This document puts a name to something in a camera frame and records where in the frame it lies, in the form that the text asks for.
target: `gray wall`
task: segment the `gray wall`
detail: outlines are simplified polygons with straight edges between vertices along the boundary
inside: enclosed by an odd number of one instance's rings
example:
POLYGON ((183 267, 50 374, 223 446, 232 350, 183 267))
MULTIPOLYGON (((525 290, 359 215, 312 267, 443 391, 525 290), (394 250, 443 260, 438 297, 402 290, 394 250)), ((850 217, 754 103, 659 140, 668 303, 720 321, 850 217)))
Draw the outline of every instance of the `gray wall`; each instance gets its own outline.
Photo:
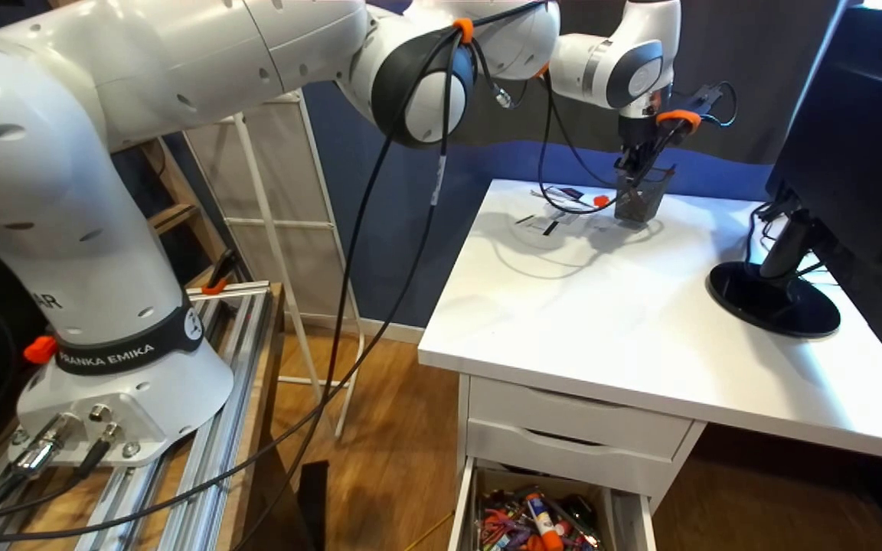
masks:
MULTIPOLYGON (((560 7, 563 30, 609 34, 622 4, 563 0, 560 7)), ((732 130, 705 130, 685 140, 685 150, 668 150, 663 163, 678 164, 675 192, 764 197, 769 164, 783 143, 805 73, 836 7, 839 0, 682 0, 678 90, 688 91, 703 84, 730 80, 739 90, 742 112, 732 130)), ((535 84, 512 86, 512 91, 518 103, 503 109, 484 86, 475 90, 451 153, 431 241, 399 321, 429 321, 486 184, 493 177, 535 177, 544 96, 535 84)), ((307 97, 341 233, 348 240, 361 184, 382 134, 333 86, 312 86, 307 97)), ((609 176, 620 148, 617 116, 573 101, 560 101, 560 109, 583 156, 593 171, 609 176)), ((435 150, 391 150, 357 253, 359 307, 372 319, 390 313, 409 274, 431 181, 435 150)), ((554 143, 544 181, 588 184, 588 176, 566 148, 554 143)))

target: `wooden floor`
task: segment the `wooden floor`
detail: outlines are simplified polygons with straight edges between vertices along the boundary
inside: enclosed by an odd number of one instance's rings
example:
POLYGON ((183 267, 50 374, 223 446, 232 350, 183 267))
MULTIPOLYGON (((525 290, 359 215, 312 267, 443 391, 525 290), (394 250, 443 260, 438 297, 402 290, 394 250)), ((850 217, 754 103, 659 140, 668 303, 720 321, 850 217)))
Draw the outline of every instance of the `wooden floor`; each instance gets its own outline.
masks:
MULTIPOLYGON (((320 367, 327 340, 312 340, 320 367)), ((285 340, 285 374, 300 350, 285 340)), ((412 344, 382 344, 361 369, 347 434, 324 417, 309 460, 327 460, 327 551, 440 551, 458 497, 458 376, 417 364, 412 344)), ((282 385, 277 434, 312 406, 309 385, 282 385)), ((282 445, 291 461, 300 438, 282 445)), ((714 428, 656 514, 664 551, 882 551, 882 510, 855 477, 857 455, 714 428)))

